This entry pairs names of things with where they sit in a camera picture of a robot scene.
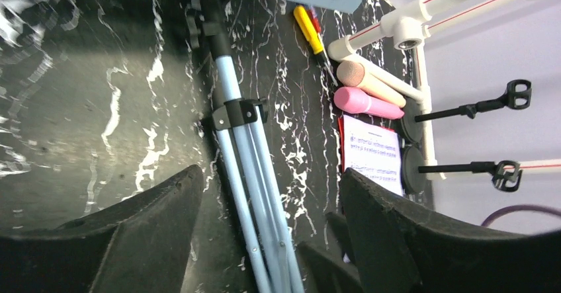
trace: black suction cup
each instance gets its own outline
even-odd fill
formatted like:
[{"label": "black suction cup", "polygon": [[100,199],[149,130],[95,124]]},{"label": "black suction cup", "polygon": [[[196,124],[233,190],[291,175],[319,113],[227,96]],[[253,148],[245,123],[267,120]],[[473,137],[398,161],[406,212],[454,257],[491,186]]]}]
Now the black suction cup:
[{"label": "black suction cup", "polygon": [[402,186],[408,194],[419,194],[425,190],[429,181],[426,174],[419,173],[419,166],[425,165],[425,159],[419,149],[408,146],[402,152]]},{"label": "black suction cup", "polygon": [[416,101],[407,98],[403,111],[405,114],[398,120],[397,131],[407,142],[418,144],[423,138],[423,124],[415,122],[415,116],[421,114],[421,108]]}]

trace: yellow screwdriver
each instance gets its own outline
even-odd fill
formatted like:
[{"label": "yellow screwdriver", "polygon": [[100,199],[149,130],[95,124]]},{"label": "yellow screwdriver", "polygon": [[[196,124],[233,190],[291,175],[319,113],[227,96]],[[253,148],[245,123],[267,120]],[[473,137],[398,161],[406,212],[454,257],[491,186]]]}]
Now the yellow screwdriver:
[{"label": "yellow screwdriver", "polygon": [[327,74],[331,78],[334,84],[338,85],[338,82],[331,71],[331,63],[329,62],[329,58],[327,53],[325,52],[324,45],[306,12],[306,9],[299,5],[294,9],[294,17],[296,18],[296,22],[298,22],[298,26],[300,30],[304,34],[304,37],[310,43],[312,50],[314,51],[314,55],[318,59],[319,63],[323,65],[325,70],[327,70]]}]

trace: black marble wall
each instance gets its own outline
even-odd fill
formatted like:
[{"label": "black marble wall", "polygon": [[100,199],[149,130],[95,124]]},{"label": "black marble wall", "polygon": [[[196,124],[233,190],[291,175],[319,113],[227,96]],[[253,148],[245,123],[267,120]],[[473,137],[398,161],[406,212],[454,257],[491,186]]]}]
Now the black marble wall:
[{"label": "black marble wall", "polygon": [[[191,0],[0,1],[0,230],[56,227],[196,163],[206,186],[183,291],[254,291],[220,151],[201,123],[220,86],[210,56],[186,43]],[[242,93],[270,103],[265,131],[292,236],[339,254],[324,213],[339,207],[341,111],[293,8],[231,0],[224,15]],[[383,0],[352,15],[319,10],[324,40],[390,10]],[[410,57],[391,40],[362,51],[410,81]]]}]

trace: black foam padding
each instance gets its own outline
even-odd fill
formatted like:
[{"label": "black foam padding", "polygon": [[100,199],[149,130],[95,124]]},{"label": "black foam padding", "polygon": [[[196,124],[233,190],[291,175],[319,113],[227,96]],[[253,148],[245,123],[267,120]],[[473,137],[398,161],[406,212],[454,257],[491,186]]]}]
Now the black foam padding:
[{"label": "black foam padding", "polygon": [[308,242],[298,244],[296,252],[306,267],[309,293],[363,293],[357,268]]},{"label": "black foam padding", "polygon": [[351,263],[355,263],[355,252],[353,251],[353,245],[351,245],[351,236],[349,235],[349,226],[347,226],[347,219],[335,212],[328,212],[325,214],[327,219],[327,224],[330,226],[331,230],[337,242],[341,246],[344,253],[347,254]]},{"label": "black foam padding", "polygon": [[0,291],[181,291],[202,199],[193,165],[54,230],[0,233]]},{"label": "black foam padding", "polygon": [[423,138],[423,124],[415,122],[415,117],[421,114],[421,108],[411,98],[406,99],[403,108],[404,116],[397,122],[397,131],[407,142],[418,144]]},{"label": "black foam padding", "polygon": [[418,148],[408,146],[402,150],[402,186],[406,193],[419,194],[429,184],[427,175],[419,173],[423,165],[425,158]]},{"label": "black foam padding", "polygon": [[519,235],[461,222],[352,169],[341,201],[365,292],[561,292],[561,230]]}]

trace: tripod clamp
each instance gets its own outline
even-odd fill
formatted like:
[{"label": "tripod clamp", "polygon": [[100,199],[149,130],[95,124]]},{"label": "tripod clamp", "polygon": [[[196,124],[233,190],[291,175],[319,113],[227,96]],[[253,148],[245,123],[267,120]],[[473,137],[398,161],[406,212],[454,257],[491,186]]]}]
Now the tripod clamp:
[{"label": "tripod clamp", "polygon": [[266,98],[226,101],[224,106],[212,113],[212,125],[216,131],[243,126],[256,122],[258,120],[257,113],[261,115],[261,121],[265,123],[269,115]]},{"label": "tripod clamp", "polygon": [[515,192],[520,186],[523,170],[520,163],[515,161],[472,162],[472,173],[489,173],[493,186],[501,192]]},{"label": "tripod clamp", "polygon": [[[517,90],[517,86],[524,87],[523,90]],[[475,118],[477,112],[487,112],[497,110],[508,106],[513,110],[523,110],[530,106],[532,98],[532,83],[524,79],[510,81],[507,84],[505,93],[497,99],[480,101],[471,105],[459,106],[460,115],[468,116],[470,119]]]}]

